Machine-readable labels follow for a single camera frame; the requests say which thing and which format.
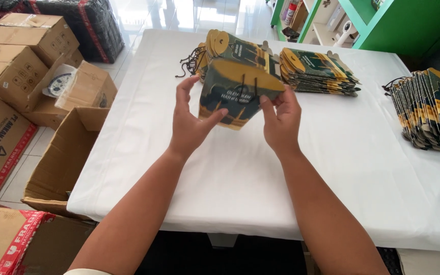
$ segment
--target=hand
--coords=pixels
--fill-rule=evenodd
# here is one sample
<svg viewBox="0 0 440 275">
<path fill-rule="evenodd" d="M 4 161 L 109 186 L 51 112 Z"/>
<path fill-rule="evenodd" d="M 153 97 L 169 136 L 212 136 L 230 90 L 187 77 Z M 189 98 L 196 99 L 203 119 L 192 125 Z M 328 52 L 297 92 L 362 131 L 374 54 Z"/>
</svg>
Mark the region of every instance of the hand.
<svg viewBox="0 0 440 275">
<path fill-rule="evenodd" d="M 265 121 L 264 138 L 278 157 L 280 154 L 300 151 L 298 129 L 302 108 L 290 86 L 284 85 L 284 88 L 285 91 L 273 101 L 265 95 L 260 97 L 260 106 L 263 109 Z"/>
<path fill-rule="evenodd" d="M 168 150 L 184 161 L 203 143 L 211 129 L 228 114 L 227 109 L 219 109 L 205 121 L 201 121 L 190 113 L 188 102 L 191 97 L 189 92 L 198 80 L 199 76 L 197 75 L 188 77 L 176 87 L 173 137 Z"/>
</svg>

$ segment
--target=sleeve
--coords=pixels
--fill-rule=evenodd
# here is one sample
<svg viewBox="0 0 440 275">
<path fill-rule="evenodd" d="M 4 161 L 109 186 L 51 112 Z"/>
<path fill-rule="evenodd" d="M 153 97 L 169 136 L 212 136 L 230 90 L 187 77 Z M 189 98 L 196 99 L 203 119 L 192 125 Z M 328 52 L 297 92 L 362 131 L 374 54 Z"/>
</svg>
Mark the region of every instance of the sleeve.
<svg viewBox="0 0 440 275">
<path fill-rule="evenodd" d="M 66 273 L 64 273 L 64 275 L 111 275 L 111 274 L 94 269 L 79 268 L 79 269 L 73 269 L 67 271 Z"/>
</svg>

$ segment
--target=floor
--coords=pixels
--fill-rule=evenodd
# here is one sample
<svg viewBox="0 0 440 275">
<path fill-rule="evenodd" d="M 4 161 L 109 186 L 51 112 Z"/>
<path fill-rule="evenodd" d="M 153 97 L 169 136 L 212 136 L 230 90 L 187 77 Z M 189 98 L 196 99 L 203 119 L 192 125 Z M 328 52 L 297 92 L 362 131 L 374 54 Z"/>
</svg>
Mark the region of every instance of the floor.
<svg viewBox="0 0 440 275">
<path fill-rule="evenodd" d="M 125 40 L 114 64 L 94 63 L 106 70 L 120 87 L 145 29 L 170 29 L 206 34 L 210 29 L 238 37 L 278 40 L 271 28 L 271 3 L 265 0 L 110 0 Z M 0 190 L 0 204 L 30 210 L 20 202 L 28 178 L 42 158 L 55 131 L 39 127 Z"/>
</svg>

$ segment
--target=white tablecloth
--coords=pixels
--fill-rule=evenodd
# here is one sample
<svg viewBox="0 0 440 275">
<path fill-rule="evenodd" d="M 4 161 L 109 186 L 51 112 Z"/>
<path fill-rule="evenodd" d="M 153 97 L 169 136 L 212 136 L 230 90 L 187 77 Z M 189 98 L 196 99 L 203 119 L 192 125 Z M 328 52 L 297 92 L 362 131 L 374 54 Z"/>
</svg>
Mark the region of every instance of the white tablecloth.
<svg viewBox="0 0 440 275">
<path fill-rule="evenodd" d="M 204 34 L 144 32 L 69 211 L 100 221 L 167 148 L 175 87 L 182 80 L 174 78 L 182 73 L 179 60 L 204 40 Z M 339 53 L 362 91 L 356 98 L 297 94 L 303 153 L 377 246 L 440 251 L 440 152 L 415 149 L 402 138 L 391 98 L 381 88 L 410 75 L 400 59 L 279 41 L 269 46 L 274 53 L 283 47 Z M 200 92 L 198 83 L 191 91 L 194 115 Z M 240 131 L 211 131 L 186 163 L 162 229 L 301 239 L 263 125 L 259 113 Z"/>
</svg>

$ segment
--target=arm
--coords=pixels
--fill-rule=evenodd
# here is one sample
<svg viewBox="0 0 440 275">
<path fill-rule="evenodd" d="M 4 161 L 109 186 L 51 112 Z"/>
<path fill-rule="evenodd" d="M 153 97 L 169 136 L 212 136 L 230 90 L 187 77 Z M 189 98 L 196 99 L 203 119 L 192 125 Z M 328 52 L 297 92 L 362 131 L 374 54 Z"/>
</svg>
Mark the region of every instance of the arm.
<svg viewBox="0 0 440 275">
<path fill-rule="evenodd" d="M 84 243 L 69 270 L 86 268 L 133 274 L 154 240 L 186 160 L 227 114 L 220 109 L 201 121 L 189 112 L 189 91 L 198 76 L 176 89 L 173 137 L 168 149 L 113 207 Z"/>
<path fill-rule="evenodd" d="M 275 101 L 260 101 L 267 144 L 280 159 L 300 232 L 321 271 L 389 274 L 370 236 L 301 152 L 302 110 L 294 92 L 286 85 Z"/>
</svg>

